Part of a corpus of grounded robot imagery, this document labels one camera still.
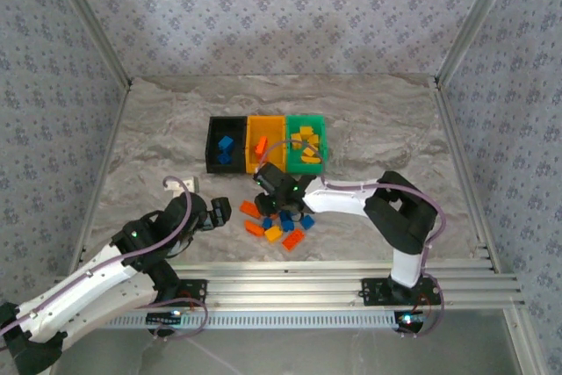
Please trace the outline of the black plastic container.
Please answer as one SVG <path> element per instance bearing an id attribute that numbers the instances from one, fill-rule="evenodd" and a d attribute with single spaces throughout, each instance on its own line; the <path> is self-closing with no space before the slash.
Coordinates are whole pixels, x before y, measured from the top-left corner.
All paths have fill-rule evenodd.
<path id="1" fill-rule="evenodd" d="M 246 116 L 212 116 L 209 118 L 206 144 L 205 166 L 210 174 L 242 174 L 246 172 L 245 141 Z M 221 152 L 218 142 L 223 136 L 230 136 L 234 140 L 234 149 L 229 153 L 232 157 L 230 165 L 220 165 L 218 155 Z"/>

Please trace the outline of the aluminium upright frame post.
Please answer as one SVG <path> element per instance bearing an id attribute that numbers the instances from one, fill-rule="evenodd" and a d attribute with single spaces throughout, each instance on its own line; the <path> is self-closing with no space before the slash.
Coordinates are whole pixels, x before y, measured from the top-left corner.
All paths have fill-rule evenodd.
<path id="1" fill-rule="evenodd" d="M 436 85 L 439 89 L 446 86 L 454 76 L 495 2 L 496 0 L 474 0 L 472 3 L 457 37 L 436 74 Z"/>
<path id="2" fill-rule="evenodd" d="M 131 85 L 130 78 L 121 64 L 117 53 L 113 49 L 111 42 L 106 37 L 101 23 L 90 7 L 88 0 L 69 0 L 69 2 L 80 18 L 83 27 L 89 34 L 93 45 L 101 55 L 105 66 L 109 69 L 113 78 L 122 88 L 128 90 Z"/>

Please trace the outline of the aluminium lower frame leg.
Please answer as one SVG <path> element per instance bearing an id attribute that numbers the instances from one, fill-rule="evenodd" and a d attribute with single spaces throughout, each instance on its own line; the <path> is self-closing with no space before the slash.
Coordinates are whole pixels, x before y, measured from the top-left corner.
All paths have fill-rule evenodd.
<path id="1" fill-rule="evenodd" d="M 550 375 L 530 313 L 511 307 L 503 314 L 522 375 Z"/>

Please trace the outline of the orange plastic container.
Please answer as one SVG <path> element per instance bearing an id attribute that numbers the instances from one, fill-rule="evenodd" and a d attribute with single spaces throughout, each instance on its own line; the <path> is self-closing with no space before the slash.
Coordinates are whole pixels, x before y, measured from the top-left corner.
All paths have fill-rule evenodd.
<path id="1" fill-rule="evenodd" d="M 276 143 L 285 140 L 285 132 L 285 116 L 248 116 L 245 141 L 245 163 L 248 173 L 254 173 L 260 160 L 265 156 L 266 162 L 271 162 L 281 170 L 285 170 L 286 147 L 284 143 L 270 149 Z M 268 138 L 268 147 L 264 155 L 258 158 L 254 152 L 254 146 L 263 135 Z"/>

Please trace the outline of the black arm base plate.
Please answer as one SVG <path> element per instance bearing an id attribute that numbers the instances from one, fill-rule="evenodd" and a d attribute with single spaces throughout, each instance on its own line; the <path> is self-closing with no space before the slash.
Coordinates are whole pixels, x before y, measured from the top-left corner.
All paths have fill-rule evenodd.
<path id="1" fill-rule="evenodd" d="M 207 281 L 205 279 L 180 279 L 175 293 L 175 299 L 181 299 L 179 306 L 201 307 L 205 303 Z"/>
<path id="2" fill-rule="evenodd" d="M 414 287 L 405 287 L 388 278 L 363 278 L 358 296 L 365 306 L 441 305 L 438 287 L 428 277 L 421 277 Z"/>

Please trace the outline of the aluminium table side rail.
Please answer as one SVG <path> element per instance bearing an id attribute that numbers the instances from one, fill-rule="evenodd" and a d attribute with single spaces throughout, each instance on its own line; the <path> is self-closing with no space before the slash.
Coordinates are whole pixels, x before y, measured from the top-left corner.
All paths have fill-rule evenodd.
<path id="1" fill-rule="evenodd" d="M 491 269 L 496 273 L 502 273 L 503 268 L 501 265 L 501 259 L 495 247 L 493 233 L 489 227 L 484 207 L 479 198 L 472 169 L 454 119 L 449 99 L 443 92 L 438 81 L 432 81 L 432 83 L 436 88 L 436 108 L 450 146 L 453 165 L 455 167 L 460 189 L 467 207 L 472 230 L 479 241 L 479 248 L 487 250 L 486 257 L 491 262 Z"/>
<path id="2" fill-rule="evenodd" d="M 126 101 L 131 90 L 132 81 L 129 80 L 127 82 L 126 87 L 123 90 L 122 97 L 119 101 L 119 107 L 117 110 L 117 114 L 115 120 L 112 125 L 112 130 L 110 131 L 109 139 L 106 144 L 106 148 L 104 150 L 103 160 L 101 162 L 101 166 L 99 168 L 99 172 L 97 173 L 96 183 L 94 185 L 93 193 L 90 197 L 89 204 L 86 208 L 84 214 L 84 221 L 80 228 L 80 232 L 76 241 L 76 245 L 73 250 L 73 255 L 68 267 L 68 273 L 74 272 L 80 265 L 80 261 L 83 256 L 84 246 L 86 245 L 87 241 L 90 238 L 93 220 L 96 214 L 97 206 L 99 204 L 101 194 L 104 188 L 104 182 L 107 177 L 110 161 L 112 158 L 112 151 L 114 149 L 115 141 L 117 139 L 119 126 L 123 117 L 123 112 L 125 110 Z"/>

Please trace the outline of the green plastic container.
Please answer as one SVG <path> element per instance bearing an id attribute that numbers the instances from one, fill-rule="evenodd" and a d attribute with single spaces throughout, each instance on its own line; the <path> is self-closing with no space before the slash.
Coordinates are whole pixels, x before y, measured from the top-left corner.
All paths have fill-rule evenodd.
<path id="1" fill-rule="evenodd" d="M 321 155 L 322 163 L 303 163 L 301 161 L 301 156 L 303 155 L 305 147 L 303 146 L 301 149 L 294 150 L 292 146 L 287 146 L 286 169 L 292 174 L 318 175 L 322 172 L 322 165 L 326 164 L 328 161 L 328 137 L 325 119 L 321 115 L 289 115 L 286 117 L 286 138 L 291 139 L 292 133 L 299 133 L 299 128 L 301 126 L 311 126 L 314 134 L 320 136 L 320 145 L 316 149 Z"/>

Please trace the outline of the wide aluminium mounting rail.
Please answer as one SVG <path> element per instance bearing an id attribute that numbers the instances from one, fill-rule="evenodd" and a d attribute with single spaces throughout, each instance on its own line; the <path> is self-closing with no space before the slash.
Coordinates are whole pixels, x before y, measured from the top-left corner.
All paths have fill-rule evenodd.
<path id="1" fill-rule="evenodd" d="M 364 278 L 385 278 L 388 262 L 173 263 L 180 278 L 207 280 L 212 310 L 358 309 Z M 501 309 L 523 306 L 516 275 L 499 273 L 488 259 L 430 261 L 428 274 L 443 289 L 446 308 Z"/>

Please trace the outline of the small black controller board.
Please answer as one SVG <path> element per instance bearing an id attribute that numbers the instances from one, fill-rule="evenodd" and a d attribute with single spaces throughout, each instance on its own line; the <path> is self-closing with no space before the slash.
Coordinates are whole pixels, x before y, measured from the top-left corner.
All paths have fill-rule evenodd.
<path id="1" fill-rule="evenodd" d="M 394 319 L 397 323 L 396 332 L 417 335 L 422 330 L 426 317 L 421 311 L 396 311 Z"/>
<path id="2" fill-rule="evenodd" d="M 150 326 L 174 326 L 179 325 L 181 321 L 182 314 L 177 310 L 169 312 L 152 312 L 148 313 L 145 318 L 145 322 Z"/>

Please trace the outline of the grey metal bottom panel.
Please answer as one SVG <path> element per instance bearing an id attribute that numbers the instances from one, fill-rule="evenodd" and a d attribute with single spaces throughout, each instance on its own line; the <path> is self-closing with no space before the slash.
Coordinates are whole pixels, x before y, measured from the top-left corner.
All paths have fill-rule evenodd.
<path id="1" fill-rule="evenodd" d="M 383 330 L 209 330 L 161 342 L 100 330 L 65 352 L 54 375 L 522 375 L 502 336 L 412 339 Z"/>

